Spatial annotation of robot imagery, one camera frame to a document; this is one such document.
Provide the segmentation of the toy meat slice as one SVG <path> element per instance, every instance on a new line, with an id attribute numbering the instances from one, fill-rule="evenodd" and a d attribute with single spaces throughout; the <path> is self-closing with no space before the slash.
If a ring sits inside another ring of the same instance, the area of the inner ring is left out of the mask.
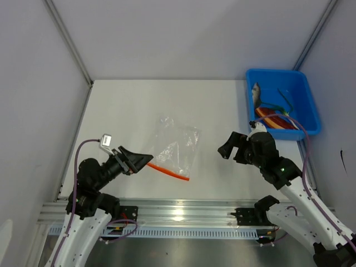
<path id="1" fill-rule="evenodd" d="M 258 107 L 255 109 L 255 114 L 257 117 L 265 117 L 267 115 L 277 114 L 277 112 L 268 107 Z M 262 119 L 262 122 L 269 128 L 274 128 L 277 130 L 298 130 L 299 128 L 294 125 L 287 118 L 282 118 L 279 116 L 272 116 Z"/>

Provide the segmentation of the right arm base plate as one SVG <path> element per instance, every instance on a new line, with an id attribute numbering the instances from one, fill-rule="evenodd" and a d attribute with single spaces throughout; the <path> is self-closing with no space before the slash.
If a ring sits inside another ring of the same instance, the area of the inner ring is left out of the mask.
<path id="1" fill-rule="evenodd" d="M 236 208 L 230 215 L 236 218 L 239 226 L 274 226 L 268 220 L 265 211 L 259 211 L 255 208 Z"/>

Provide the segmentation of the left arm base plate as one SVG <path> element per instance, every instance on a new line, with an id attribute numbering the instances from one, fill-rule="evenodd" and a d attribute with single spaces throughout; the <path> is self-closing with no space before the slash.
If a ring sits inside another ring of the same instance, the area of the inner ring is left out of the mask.
<path id="1" fill-rule="evenodd" d="M 111 221 L 120 219 L 129 219 L 137 221 L 138 214 L 138 206 L 120 206 L 119 208 L 114 209 Z"/>

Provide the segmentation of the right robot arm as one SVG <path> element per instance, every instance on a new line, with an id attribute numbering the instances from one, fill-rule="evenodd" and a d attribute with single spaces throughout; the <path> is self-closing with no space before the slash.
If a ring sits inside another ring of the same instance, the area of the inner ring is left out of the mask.
<path id="1" fill-rule="evenodd" d="M 265 181 L 286 196 L 302 214 L 301 217 L 290 214 L 269 195 L 255 203 L 254 218 L 258 223 L 270 222 L 281 227 L 312 254 L 317 266 L 355 264 L 355 233 L 340 222 L 302 179 L 297 165 L 279 155 L 270 133 L 253 131 L 243 135 L 232 132 L 217 151 L 228 159 L 235 147 L 234 161 L 256 166 Z"/>

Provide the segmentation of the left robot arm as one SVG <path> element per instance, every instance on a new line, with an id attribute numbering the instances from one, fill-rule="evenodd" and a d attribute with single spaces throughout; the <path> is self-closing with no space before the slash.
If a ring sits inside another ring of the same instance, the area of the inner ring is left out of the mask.
<path id="1" fill-rule="evenodd" d="M 119 198 L 100 191 L 120 174 L 138 173 L 153 158 L 120 146 L 102 164 L 93 158 L 75 163 L 77 172 L 63 227 L 46 266 L 85 266 L 95 243 L 111 243 L 102 238 L 110 224 L 132 224 L 138 228 L 136 214 L 126 215 L 128 208 L 120 205 Z"/>

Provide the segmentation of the toy fish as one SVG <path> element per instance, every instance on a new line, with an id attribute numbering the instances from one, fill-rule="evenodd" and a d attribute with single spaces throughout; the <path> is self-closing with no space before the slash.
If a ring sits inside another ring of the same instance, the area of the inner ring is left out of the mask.
<path id="1" fill-rule="evenodd" d="M 256 82 L 254 83 L 251 89 L 252 97 L 253 97 L 253 106 L 254 108 L 258 108 L 261 104 L 261 88 L 259 84 Z"/>

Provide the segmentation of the clear zip top bag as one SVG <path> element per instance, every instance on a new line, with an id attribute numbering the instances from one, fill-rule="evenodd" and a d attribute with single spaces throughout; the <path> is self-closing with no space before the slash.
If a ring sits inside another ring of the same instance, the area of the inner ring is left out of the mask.
<path id="1" fill-rule="evenodd" d="M 200 137 L 199 128 L 160 115 L 143 148 L 154 157 L 148 165 L 165 175 L 189 181 Z"/>

